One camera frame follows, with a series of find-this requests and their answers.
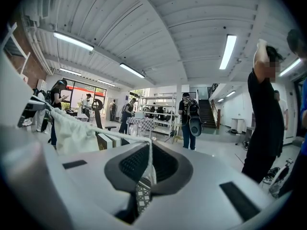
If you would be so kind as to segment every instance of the checkered tablecloth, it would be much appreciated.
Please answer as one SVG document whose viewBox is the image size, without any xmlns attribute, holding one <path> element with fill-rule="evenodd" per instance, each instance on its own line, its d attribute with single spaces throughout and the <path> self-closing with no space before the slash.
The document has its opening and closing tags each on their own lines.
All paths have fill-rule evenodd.
<svg viewBox="0 0 307 230">
<path fill-rule="evenodd" d="M 86 122 L 88 120 L 88 117 L 84 113 L 78 114 L 77 116 L 74 116 L 74 118 L 83 122 Z"/>
<path fill-rule="evenodd" d="M 141 129 L 141 132 L 150 129 L 150 127 L 152 128 L 152 130 L 154 129 L 154 120 L 151 118 L 143 118 L 143 119 L 139 119 L 139 118 L 135 118 L 135 117 L 128 117 L 126 124 L 137 124 L 139 126 L 139 128 Z"/>
</svg>

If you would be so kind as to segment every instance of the stair railing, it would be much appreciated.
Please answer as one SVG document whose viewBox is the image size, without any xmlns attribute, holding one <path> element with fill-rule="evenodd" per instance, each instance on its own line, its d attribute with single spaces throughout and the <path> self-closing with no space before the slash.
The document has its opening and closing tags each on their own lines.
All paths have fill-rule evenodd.
<svg viewBox="0 0 307 230">
<path fill-rule="evenodd" d="M 214 100 L 211 100 L 210 107 L 211 107 L 211 110 L 212 110 L 212 113 L 213 113 L 216 128 L 219 129 L 220 128 L 220 122 L 221 122 L 221 110 L 216 109 L 216 106 L 214 104 Z"/>
</svg>

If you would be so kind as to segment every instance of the ceiling light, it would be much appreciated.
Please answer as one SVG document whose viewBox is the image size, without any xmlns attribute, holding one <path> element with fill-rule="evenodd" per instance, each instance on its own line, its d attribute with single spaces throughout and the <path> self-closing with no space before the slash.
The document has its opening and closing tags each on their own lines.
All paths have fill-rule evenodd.
<svg viewBox="0 0 307 230">
<path fill-rule="evenodd" d="M 113 87 L 116 86 L 115 84 L 112 84 L 112 83 L 109 83 L 109 82 L 105 82 L 105 81 L 102 81 L 102 80 L 97 80 L 97 81 L 101 82 L 101 83 L 104 83 L 104 84 L 107 84 L 107 85 L 110 85 L 110 86 L 113 86 Z"/>
<path fill-rule="evenodd" d="M 236 36 L 228 35 L 227 36 L 227 43 L 226 43 L 226 47 L 225 47 L 225 51 L 224 51 L 224 55 L 223 55 L 223 59 L 222 59 L 222 63 L 220 65 L 221 70 L 226 69 L 228 62 L 230 60 L 232 51 L 234 50 L 235 44 L 236 44 Z"/>
<path fill-rule="evenodd" d="M 125 63 L 120 63 L 121 67 L 123 67 L 124 69 L 128 70 L 129 72 L 132 72 L 133 74 L 137 75 L 140 78 L 144 78 L 143 75 L 139 74 L 137 71 L 133 70 L 131 67 L 127 66 Z"/>
<path fill-rule="evenodd" d="M 234 94 L 234 93 L 236 93 L 236 91 L 230 92 L 226 97 L 229 97 L 229 96 L 231 96 L 231 95 Z"/>
<path fill-rule="evenodd" d="M 75 72 L 75 71 L 67 70 L 67 69 L 64 69 L 64 68 L 60 68 L 59 70 L 64 71 L 64 72 L 68 72 L 68 73 L 71 73 L 71 74 L 74 74 L 74 75 L 77 75 L 77 76 L 81 76 L 81 73 L 78 73 L 78 72 Z"/>
<path fill-rule="evenodd" d="M 283 70 L 279 76 L 281 77 L 282 75 L 286 74 L 288 71 L 290 71 L 291 69 L 293 69 L 294 67 L 296 67 L 299 63 L 301 62 L 301 59 L 297 59 L 295 62 L 293 62 L 288 68 L 286 68 L 285 70 Z"/>
<path fill-rule="evenodd" d="M 66 35 L 58 33 L 58 32 L 54 32 L 53 36 L 58 38 L 58 39 L 61 39 L 61 40 L 64 40 L 66 42 L 69 42 L 69 43 L 75 44 L 77 46 L 80 46 L 82 48 L 85 48 L 85 49 L 87 49 L 89 51 L 92 51 L 94 49 L 94 47 L 92 47 L 92 46 L 90 46 L 88 44 L 85 44 L 85 43 L 81 42 L 80 40 L 74 39 L 74 38 L 72 38 L 70 36 L 66 36 Z"/>
</svg>

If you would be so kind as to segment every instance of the brick wall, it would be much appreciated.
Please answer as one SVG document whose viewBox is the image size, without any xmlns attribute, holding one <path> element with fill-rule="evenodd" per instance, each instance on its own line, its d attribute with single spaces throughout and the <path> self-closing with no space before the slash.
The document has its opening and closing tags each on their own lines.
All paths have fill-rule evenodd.
<svg viewBox="0 0 307 230">
<path fill-rule="evenodd" d="M 14 37 L 16 38 L 17 42 L 19 43 L 20 47 L 23 49 L 26 55 L 28 54 L 28 52 L 31 52 L 31 55 L 24 68 L 23 74 L 29 78 L 28 85 L 33 89 L 33 88 L 36 88 L 37 81 L 39 79 L 46 80 L 47 73 L 45 72 L 41 64 L 39 63 L 34 51 L 32 50 L 30 46 L 30 43 L 28 42 L 19 12 L 14 12 L 10 18 L 11 26 L 15 22 L 17 23 L 17 28 L 13 33 Z M 12 64 L 14 65 L 14 67 L 16 68 L 16 70 L 18 71 L 18 73 L 20 73 L 23 67 L 24 61 L 25 61 L 24 57 L 11 56 L 8 53 L 7 53 L 7 56 L 12 62 Z"/>
</svg>

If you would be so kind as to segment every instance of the staircase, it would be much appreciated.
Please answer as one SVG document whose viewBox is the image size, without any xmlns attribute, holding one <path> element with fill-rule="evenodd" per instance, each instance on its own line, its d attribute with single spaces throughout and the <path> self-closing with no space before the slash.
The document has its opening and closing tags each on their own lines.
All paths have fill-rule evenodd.
<svg viewBox="0 0 307 230">
<path fill-rule="evenodd" d="M 201 122 L 203 127 L 216 128 L 212 109 L 208 100 L 199 100 Z"/>
</svg>

